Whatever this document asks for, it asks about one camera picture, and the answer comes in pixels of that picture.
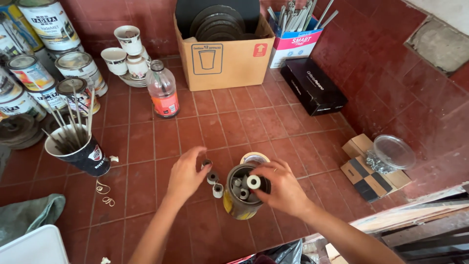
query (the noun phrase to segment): hand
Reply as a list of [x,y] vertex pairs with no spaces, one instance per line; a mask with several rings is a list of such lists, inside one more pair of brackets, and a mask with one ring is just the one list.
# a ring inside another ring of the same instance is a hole
[[170,199],[177,205],[182,206],[191,195],[193,195],[199,185],[204,180],[212,165],[206,165],[197,173],[197,156],[205,153],[207,148],[194,147],[182,154],[179,160],[173,165],[169,177],[168,191],[165,198]]
[[301,218],[307,205],[314,204],[304,193],[288,163],[281,159],[272,159],[269,163],[259,165],[250,175],[262,175],[270,180],[270,194],[259,189],[253,190],[257,197],[270,207]]

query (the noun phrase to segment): terracotta tile floor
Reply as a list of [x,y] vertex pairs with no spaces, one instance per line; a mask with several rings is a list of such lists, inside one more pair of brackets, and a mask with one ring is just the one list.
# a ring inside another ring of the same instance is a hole
[[[165,62],[180,65],[178,59]],[[339,113],[308,116],[278,70],[268,70],[262,85],[192,93],[182,68],[169,68],[178,80],[181,111],[162,120],[153,115],[146,88],[130,88],[101,67],[109,92],[99,98],[93,134],[107,155],[120,160],[100,179],[111,187],[114,207],[95,192],[95,178],[48,155],[42,144],[12,152],[0,181],[0,206],[64,194],[56,225],[69,260],[99,263],[106,256],[126,263],[166,192],[173,163],[196,145],[208,147],[206,157],[222,184],[244,154],[257,151],[287,161],[308,197],[345,221],[395,206],[386,198],[374,208],[360,197],[339,169],[348,160],[340,147],[355,132]],[[312,233],[266,205],[248,221],[234,220],[204,182],[176,218],[164,263],[226,263]]]

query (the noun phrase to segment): black box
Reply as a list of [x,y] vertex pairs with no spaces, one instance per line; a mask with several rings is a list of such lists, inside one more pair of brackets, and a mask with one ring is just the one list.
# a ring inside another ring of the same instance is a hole
[[348,102],[334,82],[310,58],[286,60],[280,73],[310,116],[339,112]]

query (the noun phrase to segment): cardboard box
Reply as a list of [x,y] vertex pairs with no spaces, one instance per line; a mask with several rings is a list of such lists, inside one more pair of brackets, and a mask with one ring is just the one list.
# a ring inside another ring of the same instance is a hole
[[310,58],[286,60],[280,73],[310,116],[339,112],[348,102]]
[[[280,12],[275,12],[275,15],[279,17]],[[279,25],[270,18],[269,24],[275,33],[275,41],[270,54],[269,67],[283,67],[286,59],[308,58],[323,31],[323,29],[313,30],[317,22],[312,16],[306,31],[283,33]]]
[[366,151],[373,148],[371,141],[365,134],[360,134],[349,140],[342,149],[351,158],[356,156],[366,156]]
[[184,75],[191,91],[259,85],[265,76],[275,35],[260,15],[256,35],[264,39],[198,42],[182,39],[173,16]]
[[397,190],[386,177],[368,167],[362,156],[349,160],[340,169],[362,197],[369,202],[374,202]]

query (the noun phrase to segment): paper cup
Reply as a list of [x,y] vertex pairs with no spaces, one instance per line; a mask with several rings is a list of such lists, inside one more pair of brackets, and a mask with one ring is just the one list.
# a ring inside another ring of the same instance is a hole
[[[134,36],[128,38],[126,32],[131,32]],[[142,52],[142,41],[140,39],[140,30],[134,26],[120,26],[114,30],[114,35],[118,39],[122,48],[129,55],[139,55]]]
[[[68,124],[67,127],[72,129],[72,125]],[[58,134],[64,135],[61,128],[56,129],[51,133],[54,138],[59,138]],[[96,138],[91,135],[88,142],[79,150],[63,155],[58,149],[55,148],[55,142],[47,137],[45,140],[45,150],[52,156],[68,162],[91,176],[99,177],[106,174],[111,168],[111,161],[106,157]]]
[[127,73],[127,64],[125,59],[127,53],[118,47],[110,47],[101,51],[101,57],[103,57],[109,70],[115,75],[124,75]]

